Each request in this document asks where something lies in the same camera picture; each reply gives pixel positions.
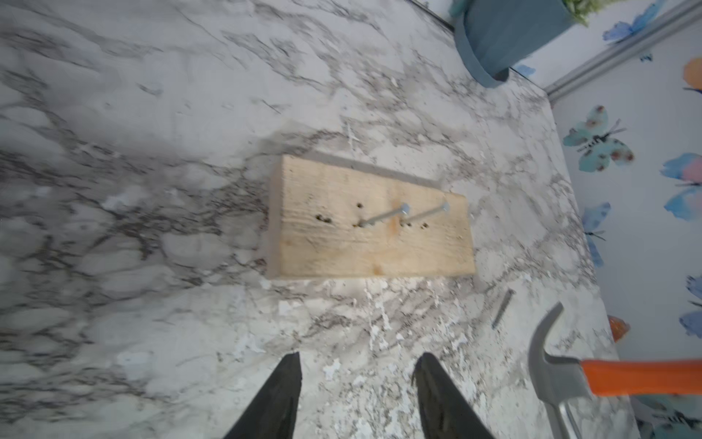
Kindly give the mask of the wooden board with holes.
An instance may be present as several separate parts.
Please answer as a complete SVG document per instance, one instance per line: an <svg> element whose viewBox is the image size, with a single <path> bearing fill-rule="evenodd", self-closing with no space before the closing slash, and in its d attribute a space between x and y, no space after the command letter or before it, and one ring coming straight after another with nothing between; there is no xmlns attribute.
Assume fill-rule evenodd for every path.
<svg viewBox="0 0 702 439"><path fill-rule="evenodd" d="M269 195L271 279L476 272L461 195L291 155L274 168Z"/></svg>

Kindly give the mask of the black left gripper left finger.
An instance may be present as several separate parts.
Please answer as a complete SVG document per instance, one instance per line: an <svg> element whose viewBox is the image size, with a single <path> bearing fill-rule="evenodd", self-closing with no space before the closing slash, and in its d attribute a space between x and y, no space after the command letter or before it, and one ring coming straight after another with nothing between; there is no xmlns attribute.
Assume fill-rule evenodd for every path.
<svg viewBox="0 0 702 439"><path fill-rule="evenodd" d="M293 438L302 382L299 353L283 356L224 438Z"/></svg>

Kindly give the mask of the dark steel nail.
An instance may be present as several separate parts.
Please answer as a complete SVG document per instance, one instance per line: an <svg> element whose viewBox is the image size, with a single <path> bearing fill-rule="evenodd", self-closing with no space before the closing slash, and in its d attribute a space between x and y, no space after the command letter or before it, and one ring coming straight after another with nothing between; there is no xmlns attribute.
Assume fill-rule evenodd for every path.
<svg viewBox="0 0 702 439"><path fill-rule="evenodd" d="M491 325L492 329L497 329L497 327L499 326L500 322L503 319L504 314L506 313L506 309L509 306L509 304L510 304L510 302L515 294L516 294L516 292L514 289L508 289L508 291L506 292L506 294L503 297L503 300L500 303L500 306L497 310L497 314L495 315L495 318L492 322L492 325Z"/></svg>

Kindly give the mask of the orange handled claw hammer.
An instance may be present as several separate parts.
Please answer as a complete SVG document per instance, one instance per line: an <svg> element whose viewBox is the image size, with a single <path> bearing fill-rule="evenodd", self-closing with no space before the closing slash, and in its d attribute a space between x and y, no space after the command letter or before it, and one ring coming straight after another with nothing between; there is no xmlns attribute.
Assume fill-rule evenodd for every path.
<svg viewBox="0 0 702 439"><path fill-rule="evenodd" d="M564 311L554 305L539 322L530 341L528 370L537 398L543 402L555 438L579 438L568 406L577 398L642 394L700 395L701 361L578 360L546 351L552 327Z"/></svg>

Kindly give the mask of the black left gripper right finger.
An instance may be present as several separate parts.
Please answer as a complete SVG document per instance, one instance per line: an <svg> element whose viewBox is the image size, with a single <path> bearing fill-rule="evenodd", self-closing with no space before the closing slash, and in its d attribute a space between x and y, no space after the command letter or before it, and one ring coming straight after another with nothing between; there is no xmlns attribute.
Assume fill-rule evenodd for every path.
<svg viewBox="0 0 702 439"><path fill-rule="evenodd" d="M412 383L425 438L494 438L433 354L417 360Z"/></svg>

